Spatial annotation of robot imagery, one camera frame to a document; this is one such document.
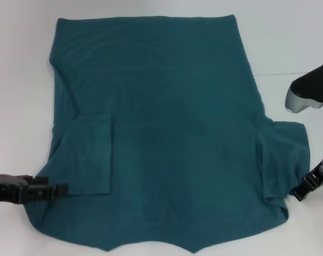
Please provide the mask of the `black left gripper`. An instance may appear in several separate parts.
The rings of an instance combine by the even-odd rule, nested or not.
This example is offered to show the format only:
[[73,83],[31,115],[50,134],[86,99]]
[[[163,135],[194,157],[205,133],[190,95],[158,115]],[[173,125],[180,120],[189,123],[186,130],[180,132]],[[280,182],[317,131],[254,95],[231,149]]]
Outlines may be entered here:
[[22,204],[27,189],[27,201],[51,201],[68,195],[68,185],[49,185],[48,177],[0,174],[0,202]]

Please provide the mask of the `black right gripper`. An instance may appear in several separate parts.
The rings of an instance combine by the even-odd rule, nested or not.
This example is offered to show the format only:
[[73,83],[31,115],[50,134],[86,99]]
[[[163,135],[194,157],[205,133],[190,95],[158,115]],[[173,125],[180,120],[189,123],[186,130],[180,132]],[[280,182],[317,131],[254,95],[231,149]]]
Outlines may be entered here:
[[323,159],[311,170],[304,179],[294,187],[291,194],[299,201],[306,199],[307,195],[323,185]]

